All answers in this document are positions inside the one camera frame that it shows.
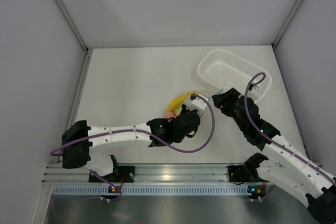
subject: metal frame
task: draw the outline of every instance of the metal frame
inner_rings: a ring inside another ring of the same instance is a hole
[[[123,185],[123,196],[250,196],[247,185]],[[109,186],[101,185],[56,185],[53,195],[101,195],[118,196],[111,193]]]
[[[285,22],[283,23],[283,25],[281,26],[281,29],[276,37],[276,39],[274,40],[274,42],[272,43],[273,49],[275,50],[277,48],[277,46],[279,45],[281,39],[283,38],[285,32],[287,31],[287,29],[289,28],[290,24],[292,23],[293,19],[296,17],[297,13],[299,12],[302,4],[304,3],[305,0],[296,0],[292,10],[290,11],[289,15],[287,16],[287,18],[285,19]]]
[[[68,10],[66,9],[62,0],[54,0],[57,4],[57,7],[61,11],[64,19],[69,25],[71,31],[75,35],[79,45],[85,52],[85,56],[83,59],[83,64],[81,67],[81,72],[78,78],[78,84],[75,91],[75,95],[73,96],[72,105],[70,109],[70,113],[68,115],[66,129],[69,128],[75,121],[78,107],[80,103],[80,98],[83,92],[83,87],[85,83],[85,79],[87,76],[90,59],[92,56],[93,48],[89,49],[79,30],[77,29],[73,19],[71,18]],[[272,44],[274,53],[276,55],[276,48],[279,45],[282,37],[284,36],[286,30],[290,26],[294,17],[297,15],[300,7],[302,6],[304,0],[297,0],[294,4],[291,12],[287,16],[284,24],[282,25],[274,43]],[[288,85],[286,78],[283,74],[281,64],[277,58],[278,66],[281,72],[281,76],[284,80],[287,95],[289,97],[292,109],[294,111],[295,119],[300,131],[301,138],[303,143],[305,144],[304,134],[300,127],[300,121],[297,117],[297,110],[293,104],[291,94],[288,90]],[[43,178],[43,182],[40,188],[40,193],[38,197],[38,203],[36,205],[36,209],[29,223],[40,224],[44,223],[46,213],[49,206],[49,201],[51,195],[54,191],[54,187],[64,186],[64,184],[72,184],[85,186],[88,185],[88,172],[83,169],[75,169],[75,170],[66,170],[61,168],[61,165],[58,164],[60,162],[59,158],[57,159],[56,165],[49,165],[46,168],[46,173]],[[174,185],[186,185],[186,186],[205,186],[205,188],[212,188],[214,185],[220,186],[228,186],[230,183],[228,182],[227,176],[227,164],[134,164],[136,166],[137,174],[135,176],[135,184],[134,185],[147,185],[147,186],[171,186]]]
[[[88,47],[85,45],[85,42],[81,36],[81,34],[79,33],[73,19],[71,18],[68,10],[66,9],[64,3],[62,0],[54,0],[58,9],[60,10],[60,12],[62,13],[65,21],[68,23],[71,31],[73,32],[74,36],[76,37],[79,45],[81,46],[81,48],[83,49],[83,51],[87,52],[88,51]]]

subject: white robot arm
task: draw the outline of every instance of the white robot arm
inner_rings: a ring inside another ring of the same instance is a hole
[[[166,146],[180,143],[186,136],[191,138],[198,130],[207,102],[208,98],[194,95],[184,101],[176,118],[153,119],[133,126],[96,127],[78,121],[62,136],[62,166],[85,167],[99,176],[117,175],[118,163],[113,156],[116,147]]]
[[[251,98],[235,89],[212,98],[215,107],[233,118],[247,141],[260,149],[244,166],[229,167],[230,181],[270,181],[297,198],[318,222],[334,224],[336,177],[302,155],[274,126],[261,119]]]
[[[212,99],[216,108],[234,119],[247,141],[260,149],[243,166],[229,167],[230,182],[272,182],[297,198],[318,222],[334,224],[336,178],[299,153],[274,126],[261,119],[258,106],[247,98],[247,92],[244,96],[232,88]],[[85,167],[99,176],[117,175],[118,163],[112,156],[115,147],[170,146],[185,136],[193,137],[207,101],[201,95],[192,95],[177,118],[154,119],[134,126],[95,127],[79,121],[62,136],[63,168]]]

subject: white wall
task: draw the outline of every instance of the white wall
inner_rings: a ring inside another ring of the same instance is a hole
[[[0,222],[27,223],[83,52],[53,0],[0,0]]]
[[[270,44],[295,0],[63,0],[89,46]]]
[[[315,160],[336,174],[336,0],[306,0],[277,53]]]

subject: wire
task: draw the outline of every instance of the wire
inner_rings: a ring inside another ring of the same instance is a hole
[[[257,83],[252,83],[250,86],[248,86],[248,90],[252,90],[252,88],[260,83],[262,83],[265,78],[266,78],[266,74],[264,72],[260,72],[259,74],[261,74],[263,77],[261,78],[261,80],[257,81]]]
[[[169,147],[170,149],[173,149],[177,152],[181,152],[181,153],[195,153],[195,152],[199,152],[200,150],[202,150],[203,148],[205,148],[208,143],[210,142],[210,140],[212,139],[213,135],[214,135],[214,132],[215,132],[215,115],[214,115],[214,111],[213,109],[211,108],[211,105],[210,103],[205,99],[203,98],[202,96],[198,95],[198,94],[192,94],[192,96],[195,96],[197,98],[200,98],[201,100],[203,100],[205,102],[205,104],[208,106],[209,110],[210,110],[210,114],[211,114],[211,119],[212,119],[212,128],[211,128],[211,132],[210,132],[210,135],[207,139],[207,141],[199,148],[195,149],[195,150],[191,150],[191,151],[186,151],[186,150],[181,150],[179,148],[176,148],[168,143],[166,143],[164,140],[162,140],[161,138],[155,136],[154,134],[148,132],[148,131],[144,131],[144,130],[139,130],[139,129],[136,129],[135,131],[136,132],[139,132],[139,133],[144,133],[146,135],[149,135],[151,136],[152,138],[158,140],[159,142],[161,142],[162,144],[164,144],[165,146]],[[91,139],[91,138],[95,138],[95,137],[101,137],[101,136],[106,136],[106,135],[109,135],[109,134],[118,134],[118,133],[124,133],[124,132],[134,132],[133,129],[128,129],[128,130],[118,130],[118,131],[112,131],[111,133],[110,132],[104,132],[104,133],[100,133],[100,134],[96,134],[96,135],[92,135],[92,136],[86,136],[86,137],[82,137],[82,138],[79,138],[77,140],[74,140],[74,141],[71,141],[67,144],[64,144],[54,150],[52,150],[50,152],[50,155],[51,156],[57,156],[58,154],[56,154],[56,152],[59,152],[60,150],[66,148],[66,147],[69,147],[73,144],[77,144],[79,142],[82,142],[82,141],[85,141],[85,140],[88,140],[88,139]]]
[[[323,177],[325,177],[333,186],[336,187],[336,181],[334,181],[332,178],[330,178],[324,171],[322,171],[319,167],[316,167],[315,165],[312,165],[310,162],[307,162],[304,158],[300,157],[298,154],[295,154],[294,152],[292,152],[290,149],[282,146],[281,144],[277,143],[276,141],[272,140],[268,135],[266,135],[265,133],[263,133],[259,127],[255,124],[255,122],[253,121],[250,112],[248,110],[248,103],[247,103],[247,94],[248,91],[250,89],[251,86],[254,86],[255,84],[253,84],[253,81],[258,78],[259,76],[263,75],[264,77],[266,76],[265,73],[260,72],[258,74],[256,74],[255,76],[252,77],[252,79],[249,81],[246,90],[245,90],[245,94],[244,94],[244,105],[245,105],[245,112],[247,115],[248,120],[250,121],[250,123],[252,124],[252,126],[256,129],[257,132],[259,132],[264,138],[266,138],[268,141],[270,141],[271,143],[273,143],[274,145],[276,145],[277,147],[281,148],[282,150],[288,152],[289,154],[293,155],[295,158],[297,158],[298,160],[302,161],[304,164],[308,165],[309,167],[311,167],[313,170],[315,170],[317,173],[321,174]]]
[[[173,149],[173,150],[175,150],[175,151],[177,151],[177,152],[182,152],[182,153],[195,153],[195,152],[198,152],[198,151],[202,150],[204,147],[206,147],[206,146],[208,145],[208,143],[210,142],[210,140],[212,139],[212,137],[213,137],[213,135],[214,135],[214,131],[215,131],[215,115],[214,115],[214,111],[213,111],[213,109],[211,108],[210,103],[209,103],[205,98],[203,98],[202,96],[197,95],[197,94],[192,94],[192,96],[194,96],[194,97],[198,97],[198,98],[200,98],[201,100],[203,100],[203,101],[206,103],[206,105],[208,106],[208,108],[209,108],[209,110],[210,110],[210,113],[211,113],[211,119],[212,119],[212,128],[211,128],[211,132],[210,132],[210,135],[209,135],[207,141],[206,141],[201,147],[199,147],[199,148],[197,148],[197,149],[195,149],[195,150],[185,151],[185,150],[178,149],[178,148],[176,148],[176,147],[174,147],[174,146],[171,146],[170,144],[166,143],[165,141],[163,141],[162,139],[160,139],[159,137],[155,136],[154,134],[152,134],[152,133],[150,133],[150,132],[147,132],[147,131],[144,131],[144,130],[138,130],[138,129],[137,129],[136,131],[139,132],[139,133],[147,134],[147,135],[149,135],[149,136],[155,138],[156,140],[158,140],[158,141],[161,142],[162,144],[168,146],[169,148],[171,148],[171,149]],[[58,153],[56,153],[56,152],[59,152],[59,151],[61,151],[62,149],[66,148],[66,147],[69,147],[69,146],[71,146],[71,145],[77,144],[77,143],[79,143],[79,142],[82,142],[82,141],[85,141],[85,140],[88,140],[88,139],[91,139],[91,138],[101,137],[101,136],[106,136],[106,135],[109,135],[109,134],[118,134],[118,133],[133,132],[133,131],[134,131],[133,129],[129,129],[129,130],[118,130],[118,131],[113,131],[113,132],[111,132],[111,133],[110,133],[110,132],[104,132],[104,133],[100,133],[100,134],[96,134],[96,135],[92,135],[92,136],[82,137],[82,138],[79,138],[79,139],[77,139],[77,140],[71,141],[71,142],[69,142],[69,143],[67,143],[67,144],[64,144],[64,145],[62,145],[62,146],[60,146],[60,147],[58,147],[58,148],[52,150],[52,151],[50,152],[50,155],[51,155],[51,156],[60,156],[61,154],[58,154]],[[116,201],[116,200],[120,199],[121,194],[122,194],[122,185],[123,185],[123,183],[124,183],[124,178],[123,178],[122,174],[121,174],[121,185],[120,185],[120,188],[118,188],[118,187],[115,186],[112,182],[109,182],[109,181],[107,181],[106,179],[104,179],[103,177],[99,176],[96,172],[94,172],[94,171],[92,171],[92,170],[90,170],[90,172],[91,172],[91,174],[92,174],[93,176],[96,176],[96,177],[97,177],[98,179],[100,179],[102,182],[107,183],[107,184],[110,185],[112,188],[115,188],[115,190],[117,191],[117,193],[119,193],[119,194],[116,196],[116,198],[114,198],[114,199],[109,199],[109,200],[110,200],[109,202],[111,202],[111,201]],[[52,215],[54,216],[55,219],[58,219],[58,220],[59,220],[59,219],[64,219],[64,217],[68,216],[69,213],[70,213],[72,210],[74,210],[75,208],[77,208],[78,206],[80,206],[81,204],[83,204],[85,201],[87,201],[87,200],[91,200],[91,199],[98,199],[98,198],[100,198],[100,197],[99,197],[99,196],[88,197],[88,198],[82,200],[81,202],[77,203],[77,204],[76,204],[75,206],[73,206],[69,211],[67,211],[65,214],[63,214],[63,215],[61,215],[61,216],[59,216],[59,217],[56,217],[55,210],[52,209],[52,212],[53,212]]]

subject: purple cable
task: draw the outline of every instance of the purple cable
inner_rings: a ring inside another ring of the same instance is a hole
[[[262,78],[262,80],[265,79],[266,74],[261,72],[256,74],[255,76],[252,77],[252,79],[249,81],[246,90],[245,90],[245,94],[244,94],[244,105],[245,105],[245,111],[246,111],[246,115],[248,120],[250,121],[250,123],[252,124],[252,126],[256,129],[257,132],[259,132],[264,138],[266,138],[268,141],[270,141],[271,143],[273,143],[274,145],[276,145],[277,147],[283,149],[284,151],[288,152],[291,155],[294,155],[294,157],[296,157],[298,160],[302,161],[304,164],[308,165],[309,167],[311,167],[313,170],[315,170],[317,173],[321,174],[323,177],[325,177],[332,185],[336,186],[336,182],[330,178],[327,174],[325,174],[325,172],[323,172],[322,170],[320,170],[320,168],[310,164],[309,162],[307,162],[306,160],[304,160],[302,157],[300,157],[297,154],[294,154],[294,152],[292,152],[290,149],[283,147],[281,144],[277,143],[276,141],[272,140],[269,136],[267,136],[265,133],[263,133],[258,126],[255,124],[255,122],[253,121],[250,112],[248,111],[248,104],[247,104],[247,94],[249,91],[249,88],[252,86],[254,86],[255,84],[253,84],[253,81],[258,78],[259,76],[263,75],[264,78]]]
[[[163,141],[161,138],[155,136],[154,134],[152,134],[152,133],[150,133],[148,131],[144,131],[144,130],[136,130],[136,131],[139,132],[139,133],[147,134],[147,135],[155,138],[156,140],[158,140],[159,142],[161,142],[165,146],[168,146],[170,149],[173,149],[173,150],[175,150],[177,152],[182,152],[182,153],[195,153],[195,152],[199,152],[200,150],[202,150],[204,147],[206,147],[208,145],[208,143],[210,142],[210,140],[212,139],[212,137],[214,135],[214,132],[215,132],[215,115],[214,115],[213,109],[211,108],[210,103],[205,98],[203,98],[202,96],[197,95],[197,94],[192,94],[192,95],[195,96],[195,97],[200,98],[201,100],[203,100],[205,102],[205,104],[208,106],[208,108],[210,110],[210,114],[211,114],[211,120],[212,120],[211,132],[210,132],[210,135],[209,135],[207,141],[201,147],[199,147],[199,148],[197,148],[195,150],[191,150],[191,151],[181,150],[179,148],[171,146],[170,144],[168,144],[165,141]],[[124,132],[133,132],[133,131],[134,131],[133,129],[118,130],[118,131],[112,131],[111,134],[118,134],[118,133],[124,133]],[[110,134],[110,132],[105,132],[105,133],[100,133],[100,134],[97,134],[97,135],[92,135],[92,136],[86,136],[86,137],[79,138],[77,140],[74,140],[72,142],[69,142],[67,144],[64,144],[64,145],[62,145],[62,146],[60,146],[60,147],[52,150],[50,152],[50,155],[51,156],[58,156],[58,154],[55,154],[56,152],[60,151],[61,149],[66,148],[66,147],[69,147],[70,145],[77,144],[77,143],[79,143],[81,141],[88,140],[88,139],[91,139],[91,138],[100,137],[100,136],[106,136],[106,135],[109,135],[109,134]]]
[[[257,81],[257,83],[251,84],[250,87],[248,87],[248,90],[251,90],[254,86],[258,85],[259,83],[262,83],[265,80],[266,74],[264,72],[260,72],[259,74],[263,76],[261,80]]]
[[[206,99],[204,99],[203,97],[201,97],[201,96],[199,96],[199,95],[197,95],[197,94],[192,94],[192,95],[195,96],[195,97],[200,98],[201,100],[203,100],[203,101],[206,103],[206,105],[208,106],[208,108],[209,108],[209,110],[210,110],[210,113],[211,113],[211,119],[212,119],[212,128],[211,128],[211,132],[210,132],[209,138],[207,139],[207,141],[206,141],[201,147],[199,147],[199,148],[197,148],[197,149],[195,149],[195,150],[185,151],[185,150],[178,149],[178,148],[176,148],[176,147],[174,147],[174,146],[171,146],[170,144],[166,143],[165,141],[163,141],[162,139],[160,139],[159,137],[155,136],[154,134],[152,134],[152,133],[150,133],[150,132],[147,132],[147,131],[144,131],[144,130],[136,130],[136,131],[137,131],[137,132],[140,132],[140,133],[147,134],[147,135],[149,135],[149,136],[155,138],[156,140],[158,140],[159,142],[161,142],[161,143],[164,144],[165,146],[168,146],[169,148],[171,148],[171,149],[173,149],[173,150],[175,150],[175,151],[177,151],[177,152],[182,152],[182,153],[195,153],[195,152],[198,152],[198,151],[202,150],[204,147],[206,147],[206,146],[208,145],[208,143],[210,142],[211,138],[212,138],[213,135],[214,135],[214,131],[215,131],[215,115],[214,115],[214,111],[213,111],[213,109],[211,108],[210,103],[209,103]],[[111,134],[118,134],[118,133],[124,133],[124,132],[133,132],[133,129],[113,131],[113,132],[111,132]],[[109,134],[110,134],[110,132],[105,132],[105,133],[100,133],[100,134],[96,134],[96,135],[92,135],[92,136],[86,136],[86,137],[79,138],[79,139],[77,139],[77,140],[71,141],[71,142],[69,142],[69,143],[67,143],[67,144],[61,145],[60,147],[58,147],[58,148],[52,150],[52,151],[50,152],[50,155],[51,155],[51,156],[60,156],[61,154],[56,154],[56,152],[59,152],[60,150],[66,148],[66,147],[69,147],[69,146],[71,146],[71,145],[73,145],[73,144],[77,144],[77,143],[79,143],[79,142],[82,142],[82,141],[85,141],[85,140],[88,140],[88,139],[91,139],[91,138],[100,137],[100,136],[106,136],[106,135],[109,135]],[[114,198],[114,199],[112,199],[112,200],[110,200],[110,201],[116,201],[116,200],[118,200],[118,199],[121,197],[122,192],[121,192],[121,190],[120,190],[118,187],[116,187],[113,183],[107,181],[107,180],[104,179],[103,177],[99,176],[96,172],[94,172],[94,171],[92,171],[92,170],[90,170],[90,172],[91,172],[91,174],[92,174],[93,176],[96,176],[98,179],[100,179],[100,180],[103,181],[104,183],[107,183],[108,185],[110,185],[111,187],[115,188],[115,189],[118,191],[119,195],[118,195],[116,198]],[[54,218],[57,219],[57,220],[64,219],[64,217],[68,216],[69,213],[70,213],[72,210],[74,210],[76,207],[80,206],[80,205],[81,205],[82,203],[84,203],[85,201],[87,201],[87,200],[91,200],[91,199],[98,199],[98,198],[100,198],[100,197],[99,197],[99,196],[92,196],[92,197],[85,198],[85,199],[82,200],[81,202],[79,202],[79,203],[77,203],[76,205],[74,205],[74,206],[73,206],[69,211],[67,211],[65,214],[63,214],[63,215],[61,215],[61,216],[59,216],[59,217],[56,217],[55,210],[54,210],[54,208],[53,208],[53,209],[52,209],[52,212],[53,212],[52,215],[53,215]]]

